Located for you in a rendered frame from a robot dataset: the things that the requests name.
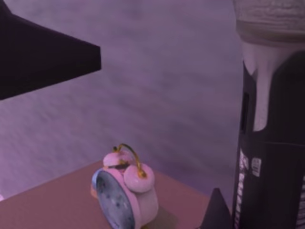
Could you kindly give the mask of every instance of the black slot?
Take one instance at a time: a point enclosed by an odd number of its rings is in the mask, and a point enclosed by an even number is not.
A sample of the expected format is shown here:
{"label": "black slot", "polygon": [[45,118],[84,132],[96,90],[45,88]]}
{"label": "black slot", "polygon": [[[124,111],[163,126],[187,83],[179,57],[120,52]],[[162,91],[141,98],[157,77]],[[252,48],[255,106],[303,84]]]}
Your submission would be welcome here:
{"label": "black slot", "polygon": [[249,94],[244,93],[243,95],[243,104],[242,104],[242,117],[240,123],[240,131],[242,133],[246,132],[247,128],[247,118],[248,118],[248,110],[249,110]]}

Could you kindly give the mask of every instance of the table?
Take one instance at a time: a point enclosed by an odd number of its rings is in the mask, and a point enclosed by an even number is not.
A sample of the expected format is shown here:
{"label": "table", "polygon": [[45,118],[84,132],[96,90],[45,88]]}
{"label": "table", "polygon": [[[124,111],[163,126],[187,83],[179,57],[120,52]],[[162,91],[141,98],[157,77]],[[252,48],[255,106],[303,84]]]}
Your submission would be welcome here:
{"label": "table", "polygon": [[[0,202],[0,229],[110,229],[90,194],[94,163]],[[208,197],[155,171],[160,209],[149,229],[194,229]]]}

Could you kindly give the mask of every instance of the pink alarm clock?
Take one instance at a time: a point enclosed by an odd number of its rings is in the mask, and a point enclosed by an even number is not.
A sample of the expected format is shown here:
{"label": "pink alarm clock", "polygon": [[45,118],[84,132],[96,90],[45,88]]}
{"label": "pink alarm clock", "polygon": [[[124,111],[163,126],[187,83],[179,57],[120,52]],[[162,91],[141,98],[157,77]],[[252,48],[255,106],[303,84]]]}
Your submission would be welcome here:
{"label": "pink alarm clock", "polygon": [[130,146],[120,144],[94,173],[91,194],[99,200],[112,229],[143,229],[158,214],[154,182],[153,170],[140,163]]}

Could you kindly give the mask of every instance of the purple background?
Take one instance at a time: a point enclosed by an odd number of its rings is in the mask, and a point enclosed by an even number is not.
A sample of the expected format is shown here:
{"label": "purple background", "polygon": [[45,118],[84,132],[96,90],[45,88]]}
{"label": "purple background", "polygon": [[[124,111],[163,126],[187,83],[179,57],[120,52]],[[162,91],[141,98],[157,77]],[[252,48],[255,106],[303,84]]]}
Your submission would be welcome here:
{"label": "purple background", "polygon": [[103,70],[0,103],[8,198],[125,142],[151,165],[231,203],[242,56],[229,0],[6,0],[102,48]]}

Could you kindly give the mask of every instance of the black triangular object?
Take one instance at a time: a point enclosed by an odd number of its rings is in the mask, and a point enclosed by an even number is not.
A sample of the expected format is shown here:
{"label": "black triangular object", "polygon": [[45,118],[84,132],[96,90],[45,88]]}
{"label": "black triangular object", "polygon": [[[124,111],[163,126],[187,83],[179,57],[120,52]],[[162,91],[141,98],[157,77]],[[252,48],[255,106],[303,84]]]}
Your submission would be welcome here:
{"label": "black triangular object", "polygon": [[200,229],[231,229],[231,214],[219,188],[213,190]]}
{"label": "black triangular object", "polygon": [[0,0],[0,100],[100,69],[99,46],[13,15]]}

